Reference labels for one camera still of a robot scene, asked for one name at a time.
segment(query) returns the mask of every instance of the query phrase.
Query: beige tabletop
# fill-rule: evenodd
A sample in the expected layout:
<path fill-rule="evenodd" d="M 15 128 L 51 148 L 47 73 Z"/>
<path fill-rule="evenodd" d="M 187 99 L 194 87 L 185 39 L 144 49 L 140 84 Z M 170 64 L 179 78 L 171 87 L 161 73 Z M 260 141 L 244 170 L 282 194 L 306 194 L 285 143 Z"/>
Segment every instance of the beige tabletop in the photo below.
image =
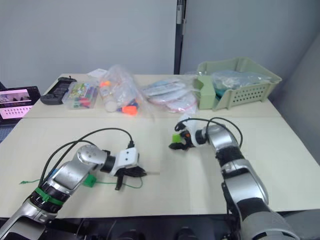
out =
<path fill-rule="evenodd" d="M 86 74 L 62 74 L 60 77 L 71 76 L 79 82 L 89 81 L 89 77 Z M 180 75 L 182 78 L 188 78 L 188 76 Z M 172 75 L 135 75 L 136 82 L 140 86 L 145 86 L 154 83 L 165 78 L 172 77 Z M 149 104 L 152 114 L 138 114 L 136 118 L 176 118 L 178 113 L 169 113 L 159 109 L 158 107 Z M 218 111 L 201 110 L 198 111 L 196 116 L 201 118 L 211 117 L 280 117 L 280 113 L 267 100 L 265 102 L 257 101 L 248 104 L 232 107 L 230 110 L 221 109 Z M 26 114 L 25 118 L 130 118 L 130 116 L 121 112 L 106 112 L 104 109 L 103 101 L 98 94 L 94 108 L 81 109 L 81 110 L 69 110 L 65 105 L 45 105 L 40 100 L 32 107 L 32 109 Z"/>
<path fill-rule="evenodd" d="M 90 131 L 106 127 L 124 128 L 132 134 L 141 166 L 149 175 L 143 177 L 140 189 L 125 186 L 121 191 L 115 191 L 114 185 L 81 186 L 58 217 L 224 214 L 223 179 L 211 147 L 204 145 L 188 151 L 168 148 L 178 118 L 22 119 L 0 144 L 0 217 L 11 216 L 36 188 L 37 183 L 19 183 L 38 179 L 55 149 Z M 228 119 L 242 130 L 242 153 L 265 184 L 269 206 L 274 211 L 320 208 L 320 167 L 282 117 Z M 100 132 L 88 140 L 113 154 L 128 144 L 128 137 L 116 131 Z M 66 161 L 71 160 L 75 150 L 66 156 Z M 97 178 L 105 182 L 116 181 L 115 177 L 102 172 Z M 133 186 L 140 184 L 139 179 L 130 177 L 125 182 Z"/>

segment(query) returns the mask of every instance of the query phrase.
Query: clear plastic bag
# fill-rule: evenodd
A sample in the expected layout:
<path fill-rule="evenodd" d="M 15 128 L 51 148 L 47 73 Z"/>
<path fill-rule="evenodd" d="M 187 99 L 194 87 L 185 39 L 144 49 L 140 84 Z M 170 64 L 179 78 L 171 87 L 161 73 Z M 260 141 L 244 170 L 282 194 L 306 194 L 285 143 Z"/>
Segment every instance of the clear plastic bag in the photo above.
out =
<path fill-rule="evenodd" d="M 239 89 L 253 84 L 270 83 L 272 78 L 256 72 L 232 70 L 217 71 L 211 74 L 214 89 L 220 97 L 228 89 Z"/>
<path fill-rule="evenodd" d="M 147 85 L 141 90 L 146 96 L 152 97 L 178 91 L 186 86 L 186 83 L 182 82 L 181 79 L 172 77 Z"/>
<path fill-rule="evenodd" d="M 138 113 L 138 108 L 151 113 L 134 76 L 120 65 L 112 66 L 100 80 L 100 95 L 108 112 Z"/>
<path fill-rule="evenodd" d="M 191 92 L 189 92 L 183 97 L 167 103 L 166 107 L 171 113 L 195 114 L 198 110 L 198 100 Z"/>
<path fill-rule="evenodd" d="M 171 113 L 195 114 L 197 98 L 192 94 L 195 76 L 175 76 L 145 86 L 142 91 L 148 101 Z"/>

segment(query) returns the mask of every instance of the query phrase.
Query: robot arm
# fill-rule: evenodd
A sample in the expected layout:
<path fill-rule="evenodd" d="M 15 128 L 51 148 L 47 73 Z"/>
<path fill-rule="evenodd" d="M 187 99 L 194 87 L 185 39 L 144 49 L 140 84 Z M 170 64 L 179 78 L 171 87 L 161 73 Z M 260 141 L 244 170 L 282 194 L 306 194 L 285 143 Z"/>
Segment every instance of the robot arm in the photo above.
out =
<path fill-rule="evenodd" d="M 64 163 L 47 181 L 26 199 L 22 206 L 0 228 L 0 240 L 37 240 L 46 225 L 89 175 L 97 171 L 118 176 L 116 190 L 124 175 L 142 177 L 146 172 L 138 166 L 135 147 L 111 156 L 109 151 L 93 145 L 80 147 L 71 161 Z"/>
<path fill-rule="evenodd" d="M 187 121 L 180 127 L 186 144 L 170 147 L 187 149 L 209 141 L 221 167 L 221 186 L 227 207 L 240 220 L 241 238 L 299 239 L 285 219 L 268 207 L 267 190 L 250 162 L 244 158 L 233 134 L 221 125 L 196 130 L 194 122 Z"/>

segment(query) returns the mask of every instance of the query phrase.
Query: orange plastic piece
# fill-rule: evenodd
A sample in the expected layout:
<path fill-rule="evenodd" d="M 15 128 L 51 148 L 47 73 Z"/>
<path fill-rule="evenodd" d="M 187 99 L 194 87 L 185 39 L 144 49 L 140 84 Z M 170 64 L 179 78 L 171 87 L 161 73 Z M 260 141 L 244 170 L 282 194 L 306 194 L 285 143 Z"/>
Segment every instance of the orange plastic piece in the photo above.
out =
<path fill-rule="evenodd" d="M 108 87 L 110 85 L 111 85 L 110 81 L 102 81 L 102 82 L 100 82 L 100 87 L 104 87 L 104 86 Z"/>
<path fill-rule="evenodd" d="M 122 112 L 134 116 L 137 115 L 138 109 L 136 106 L 124 106 L 122 107 Z"/>

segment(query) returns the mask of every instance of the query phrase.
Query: basket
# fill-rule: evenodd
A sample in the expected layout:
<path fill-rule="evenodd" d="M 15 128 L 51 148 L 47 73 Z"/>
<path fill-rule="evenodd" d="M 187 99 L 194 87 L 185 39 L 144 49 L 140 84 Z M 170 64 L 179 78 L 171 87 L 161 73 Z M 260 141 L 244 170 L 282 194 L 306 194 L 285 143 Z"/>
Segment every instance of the basket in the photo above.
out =
<path fill-rule="evenodd" d="M 233 70 L 237 72 L 254 72 L 271 77 L 270 83 L 259 83 L 238 89 L 225 91 L 221 99 L 216 98 L 211 74 L 218 71 Z M 281 82 L 281 77 L 255 63 L 248 57 L 236 57 L 223 61 L 209 61 L 199 64 L 197 72 L 200 74 L 194 81 L 194 87 L 199 89 L 199 109 L 230 109 L 233 106 L 265 101 L 272 90 Z"/>

